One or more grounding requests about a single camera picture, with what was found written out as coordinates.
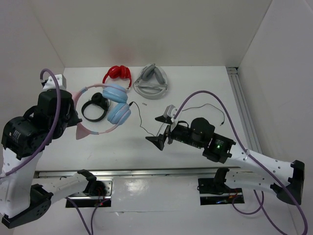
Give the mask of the pink blue cat-ear headphones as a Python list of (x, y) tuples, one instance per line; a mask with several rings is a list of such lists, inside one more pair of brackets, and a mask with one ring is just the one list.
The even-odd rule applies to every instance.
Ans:
[(83, 139), (87, 137), (88, 135), (101, 135), (101, 134), (112, 132), (118, 126), (122, 125), (131, 114), (130, 104), (127, 103), (127, 100), (128, 100), (127, 90), (123, 88), (122, 86), (119, 86), (116, 84), (98, 83), (98, 84), (94, 84), (94, 85), (82, 88), (80, 91), (74, 93), (73, 95), (72, 99), (74, 102), (74, 108), (76, 108), (78, 100), (83, 93), (85, 93), (87, 90), (91, 88), (97, 88), (97, 87), (103, 88), (103, 91), (101, 94), (103, 98), (107, 98), (108, 100), (116, 103), (116, 105), (109, 111), (107, 115), (107, 121), (113, 124), (113, 127), (107, 129), (104, 132), (95, 132), (95, 131), (91, 131), (87, 129), (80, 122), (77, 124), (77, 128), (76, 128), (77, 140)]

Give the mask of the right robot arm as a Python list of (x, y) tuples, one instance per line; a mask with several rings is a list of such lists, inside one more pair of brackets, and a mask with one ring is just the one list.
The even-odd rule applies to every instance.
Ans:
[(215, 133), (215, 127), (205, 118), (198, 117), (190, 125), (179, 121), (175, 128), (168, 124), (164, 133), (157, 137), (146, 137), (159, 150), (165, 144), (178, 141), (203, 150), (202, 155), (215, 163), (231, 163), (250, 171), (247, 175), (219, 168), (213, 180), (215, 190), (224, 192), (228, 188), (251, 188), (276, 195), (287, 204), (301, 204), (304, 184), (303, 162), (285, 162), (270, 158), (240, 146), (238, 141)]

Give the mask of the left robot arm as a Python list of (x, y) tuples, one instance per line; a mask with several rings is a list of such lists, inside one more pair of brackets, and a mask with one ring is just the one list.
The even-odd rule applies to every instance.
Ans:
[(49, 89), (39, 94), (37, 105), (7, 122), (1, 140), (0, 177), (1, 222), (7, 228), (41, 218), (53, 203), (67, 196), (96, 191), (96, 177), (84, 169), (46, 185), (32, 183), (44, 148), (81, 121), (71, 93)]

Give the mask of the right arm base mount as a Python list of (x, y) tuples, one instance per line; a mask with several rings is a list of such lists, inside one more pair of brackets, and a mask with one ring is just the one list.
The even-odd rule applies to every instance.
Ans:
[(241, 188), (228, 188), (216, 186), (213, 178), (199, 178), (197, 190), (200, 193), (200, 204), (203, 205), (226, 205), (244, 204), (244, 196)]

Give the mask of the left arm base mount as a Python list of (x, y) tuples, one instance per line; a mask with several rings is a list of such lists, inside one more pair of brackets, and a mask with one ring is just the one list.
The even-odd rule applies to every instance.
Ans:
[(112, 179), (101, 179), (92, 192), (78, 192), (69, 196), (78, 208), (94, 208), (97, 204), (99, 207), (108, 208), (112, 204)]

